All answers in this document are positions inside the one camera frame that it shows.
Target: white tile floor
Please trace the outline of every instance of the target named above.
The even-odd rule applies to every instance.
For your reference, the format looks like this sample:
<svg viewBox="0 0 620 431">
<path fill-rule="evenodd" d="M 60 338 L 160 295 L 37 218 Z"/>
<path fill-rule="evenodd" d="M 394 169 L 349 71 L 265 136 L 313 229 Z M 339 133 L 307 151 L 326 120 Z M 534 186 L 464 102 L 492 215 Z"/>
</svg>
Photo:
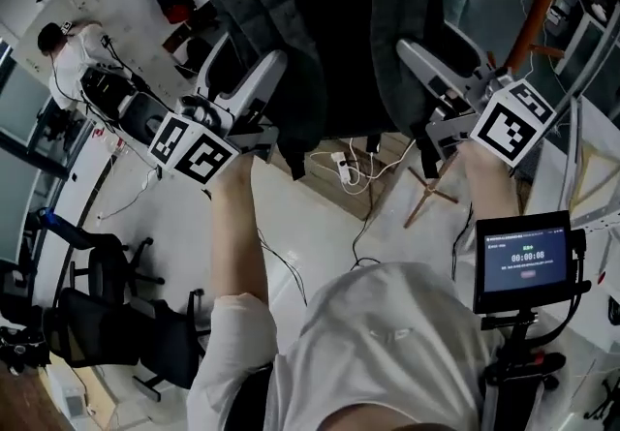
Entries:
<svg viewBox="0 0 620 431">
<path fill-rule="evenodd" d="M 419 166 L 419 154 L 415 149 L 408 160 L 414 167 Z M 431 198 L 418 221 L 404 230 L 402 225 L 422 193 L 420 185 L 404 168 L 403 163 L 400 177 L 385 206 L 359 241 L 358 255 L 382 262 L 426 262 L 440 274 L 450 274 L 451 244 L 469 211 L 464 170 L 457 161 L 440 186 L 442 191 L 458 198 L 460 204 Z M 167 283 L 147 294 L 164 298 L 172 309 L 181 310 L 190 290 L 204 288 L 207 300 L 209 296 L 211 216 L 208 198 L 186 180 L 165 174 L 162 181 L 151 183 L 127 210 L 101 222 L 97 218 L 100 214 L 108 216 L 132 201 L 148 171 L 149 168 L 135 154 L 119 158 L 84 227 L 89 231 L 113 232 L 132 245 L 152 236 L 155 243 L 144 255 L 143 270 L 164 277 Z M 355 262 L 352 242 L 361 230 L 361 221 L 261 161 L 254 166 L 253 187 L 259 227 L 270 247 L 297 268 L 308 299 L 327 281 L 351 268 Z M 77 266 L 84 264 L 85 260 L 85 255 L 76 255 Z M 272 311 L 278 325 L 278 342 L 280 350 L 285 351 L 301 328 L 304 306 L 285 266 L 267 252 L 265 260 Z M 473 278 L 472 266 L 460 263 L 457 290 L 461 300 L 468 305 L 473 298 Z M 571 385 L 577 389 L 592 362 L 597 360 L 595 367 L 603 363 L 603 355 L 582 338 L 570 333 L 569 336 L 573 338 L 567 353 L 569 365 L 573 367 L 573 373 L 580 376 L 573 378 Z M 606 367 L 614 366 L 609 365 L 608 360 L 605 363 Z M 137 395 L 127 386 L 126 376 L 130 369 L 118 371 L 117 381 L 110 386 L 121 401 L 131 405 L 129 402 Z M 582 385 L 580 393 L 585 388 L 588 394 L 594 391 L 592 386 L 598 386 L 602 377 L 589 378 L 588 385 Z M 170 391 L 174 395 L 170 400 L 182 401 L 183 392 L 179 398 L 173 388 Z M 589 405 L 588 394 L 580 403 L 584 409 Z M 169 420 L 162 419 L 161 404 L 158 412 L 157 407 L 141 402 L 142 410 L 153 417 L 154 422 L 165 425 L 163 428 L 166 429 L 174 428 L 170 427 Z M 176 414 L 178 408 L 170 412 Z"/>
</svg>

